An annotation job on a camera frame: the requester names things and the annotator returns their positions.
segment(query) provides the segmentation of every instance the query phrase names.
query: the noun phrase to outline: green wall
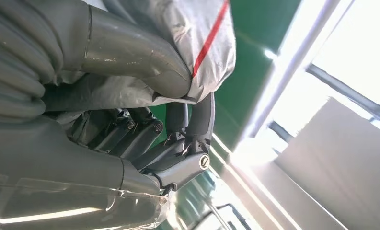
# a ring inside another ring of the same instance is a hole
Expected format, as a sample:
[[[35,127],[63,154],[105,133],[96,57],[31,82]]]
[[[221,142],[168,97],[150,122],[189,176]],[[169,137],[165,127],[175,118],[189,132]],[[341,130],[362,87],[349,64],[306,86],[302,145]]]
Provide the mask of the green wall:
[[[233,150],[254,109],[271,60],[277,53],[300,0],[233,0],[236,66],[216,92],[214,132]]]

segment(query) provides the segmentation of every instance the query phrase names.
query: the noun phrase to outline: window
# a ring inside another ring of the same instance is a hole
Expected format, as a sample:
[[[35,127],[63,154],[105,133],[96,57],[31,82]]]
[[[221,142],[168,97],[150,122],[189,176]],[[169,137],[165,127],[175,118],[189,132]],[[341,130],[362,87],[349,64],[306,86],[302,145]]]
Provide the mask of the window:
[[[380,129],[380,0],[358,0],[273,108],[268,129],[289,142],[333,97]]]

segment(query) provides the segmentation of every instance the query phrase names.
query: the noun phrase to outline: light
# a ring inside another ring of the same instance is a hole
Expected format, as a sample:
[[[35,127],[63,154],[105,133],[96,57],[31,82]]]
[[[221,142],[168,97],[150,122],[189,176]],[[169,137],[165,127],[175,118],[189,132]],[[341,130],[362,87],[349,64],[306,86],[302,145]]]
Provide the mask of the light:
[[[273,53],[270,49],[265,49],[264,54],[270,60],[275,60],[277,58],[277,55]]]
[[[62,212],[39,214],[39,215],[33,215],[33,216],[4,218],[4,219],[0,219],[0,224],[21,223],[21,222],[29,222],[29,221],[42,220],[42,219],[69,217],[69,216],[90,213],[90,212],[96,212],[99,210],[101,209],[94,208],[94,207],[86,207],[86,208],[80,208],[80,209],[74,209],[74,210],[68,210],[68,211],[62,211]]]
[[[224,165],[225,169],[228,170],[230,174],[239,182],[239,184],[244,188],[244,190],[248,193],[248,195],[252,198],[252,200],[260,207],[260,209],[269,217],[269,219],[276,225],[279,230],[284,230],[284,228],[280,225],[280,223],[276,220],[272,213],[266,208],[266,206],[262,203],[261,200],[253,193],[253,191],[249,188],[246,182],[235,172],[235,170],[226,164],[225,160],[215,151],[213,147],[210,147],[211,152],[218,160]]]
[[[232,154],[232,151],[226,145],[224,145],[224,142],[222,142],[222,140],[219,139],[215,133],[212,133],[212,137],[219,144],[219,146],[221,146],[221,148],[223,148],[228,154]]]

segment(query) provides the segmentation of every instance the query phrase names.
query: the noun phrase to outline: transparent plastic sheet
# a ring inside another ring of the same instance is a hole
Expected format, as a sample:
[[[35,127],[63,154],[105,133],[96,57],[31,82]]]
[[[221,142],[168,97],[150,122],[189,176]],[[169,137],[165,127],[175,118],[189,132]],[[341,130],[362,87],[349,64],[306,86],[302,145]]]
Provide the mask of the transparent plastic sheet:
[[[102,10],[102,0],[84,0]],[[233,72],[236,42],[230,4],[227,0],[117,0],[125,15],[118,15],[155,32],[176,48],[193,80],[187,97],[155,96],[155,91],[130,76],[79,77],[61,73],[64,83],[75,83],[67,97],[67,108],[136,108],[168,102],[196,104],[216,91]]]
[[[141,230],[165,220],[166,197],[0,175],[0,230]]]

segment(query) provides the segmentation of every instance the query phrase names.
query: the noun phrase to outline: metal screw head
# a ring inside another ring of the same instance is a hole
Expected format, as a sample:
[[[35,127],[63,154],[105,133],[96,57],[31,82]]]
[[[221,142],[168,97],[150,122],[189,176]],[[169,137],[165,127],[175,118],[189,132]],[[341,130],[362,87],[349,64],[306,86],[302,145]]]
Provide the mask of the metal screw head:
[[[155,130],[156,132],[162,132],[162,131],[163,131],[163,125],[160,124],[160,123],[155,123],[155,124],[154,124],[154,130]]]
[[[204,154],[200,157],[200,168],[202,170],[207,169],[209,166],[209,156]]]
[[[133,122],[133,121],[128,121],[128,122],[127,122],[127,128],[128,128],[128,129],[133,129],[133,127],[135,127],[135,122]]]

